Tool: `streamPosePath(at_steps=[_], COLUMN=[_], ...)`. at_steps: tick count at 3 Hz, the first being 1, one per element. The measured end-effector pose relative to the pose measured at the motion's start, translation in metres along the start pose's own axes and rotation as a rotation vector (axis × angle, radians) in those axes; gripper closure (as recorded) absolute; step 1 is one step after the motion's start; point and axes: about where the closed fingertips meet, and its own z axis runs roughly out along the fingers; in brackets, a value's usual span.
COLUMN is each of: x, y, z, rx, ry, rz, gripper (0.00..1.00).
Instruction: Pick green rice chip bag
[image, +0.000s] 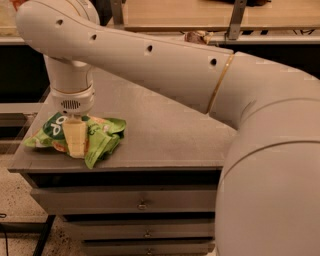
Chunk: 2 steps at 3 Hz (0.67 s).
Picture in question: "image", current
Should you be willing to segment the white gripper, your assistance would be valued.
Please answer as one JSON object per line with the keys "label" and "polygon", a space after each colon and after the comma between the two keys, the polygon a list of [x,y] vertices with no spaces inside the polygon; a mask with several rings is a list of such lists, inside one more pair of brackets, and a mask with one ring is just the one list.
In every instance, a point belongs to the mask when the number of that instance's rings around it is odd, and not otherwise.
{"label": "white gripper", "polygon": [[92,86],[75,93],[51,90],[54,106],[58,112],[70,116],[62,124],[69,155],[73,158],[85,156],[87,141],[86,123],[79,117],[87,115],[94,105],[95,90]]}

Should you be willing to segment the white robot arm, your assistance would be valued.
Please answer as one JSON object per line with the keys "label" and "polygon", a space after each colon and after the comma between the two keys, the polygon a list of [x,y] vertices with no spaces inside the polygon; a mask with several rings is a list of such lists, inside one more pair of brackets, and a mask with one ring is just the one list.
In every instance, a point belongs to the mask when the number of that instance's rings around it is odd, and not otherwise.
{"label": "white robot arm", "polygon": [[27,0],[23,40],[58,111],[94,103],[98,67],[236,130],[218,185],[218,256],[320,256],[320,80],[252,55],[100,25],[87,0]]}

